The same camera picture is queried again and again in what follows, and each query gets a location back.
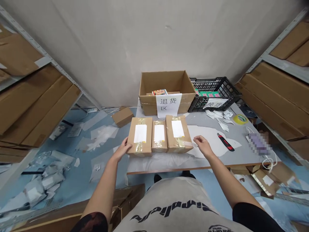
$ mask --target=tape roll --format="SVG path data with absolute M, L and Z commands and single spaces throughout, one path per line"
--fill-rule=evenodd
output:
M 234 122 L 236 122 L 239 125 L 243 125 L 243 124 L 246 124 L 248 122 L 247 117 L 245 115 L 242 115 L 242 114 L 236 114 L 233 119 L 234 119 Z

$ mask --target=table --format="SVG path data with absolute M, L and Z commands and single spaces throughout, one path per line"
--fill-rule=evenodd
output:
M 233 111 L 234 114 L 243 114 L 243 112 L 235 103 L 229 108 L 229 110 Z M 153 120 L 163 120 L 163 118 L 158 119 L 156 115 L 145 116 L 139 99 L 136 117 L 152 117 Z M 265 156 L 255 154 L 249 147 L 248 141 L 245 138 L 245 136 L 248 134 L 246 127 L 251 128 L 254 133 L 258 133 L 258 131 L 251 122 L 248 122 L 245 125 L 228 124 L 229 132 L 226 132 L 223 131 L 223 129 L 220 127 L 216 120 L 208 117 L 205 112 L 189 113 L 189 115 L 186 116 L 186 121 L 188 125 L 198 125 L 215 128 L 218 131 L 223 132 L 227 136 L 227 138 L 234 139 L 242 145 L 238 148 L 235 148 L 235 151 L 227 151 L 224 155 L 219 157 L 219 159 L 227 167 L 237 165 L 258 165 L 266 159 Z M 275 161 L 275 156 L 275 152 L 272 151 L 269 155 L 269 158 L 272 158 Z M 127 174 L 132 175 L 142 173 L 157 173 L 209 168 L 211 167 L 206 159 L 194 158 L 186 153 L 153 153 L 152 157 L 130 157 Z

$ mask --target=red utility knife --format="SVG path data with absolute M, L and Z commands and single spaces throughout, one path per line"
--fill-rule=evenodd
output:
M 235 151 L 234 148 L 225 140 L 225 138 L 220 135 L 219 133 L 217 133 L 219 139 L 223 142 L 223 144 L 226 146 L 226 148 L 230 151 Z

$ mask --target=gray t-shirt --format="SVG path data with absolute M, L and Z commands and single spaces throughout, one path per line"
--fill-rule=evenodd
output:
M 155 183 L 114 231 L 251 230 L 221 217 L 199 181 L 176 177 Z

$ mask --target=hand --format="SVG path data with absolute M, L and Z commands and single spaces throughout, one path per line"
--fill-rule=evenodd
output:
M 118 149 L 115 151 L 115 153 L 112 155 L 111 158 L 116 159 L 117 162 L 121 160 L 123 155 L 127 152 L 127 150 L 132 146 L 132 144 L 127 143 L 128 142 L 128 137 L 126 137 L 121 145 L 118 147 Z
M 200 151 L 203 153 L 203 155 L 205 156 L 206 159 L 212 157 L 212 156 L 216 156 L 210 145 L 209 142 L 201 135 L 199 136 L 195 136 L 193 141 L 197 144 L 197 146 L 199 147 Z

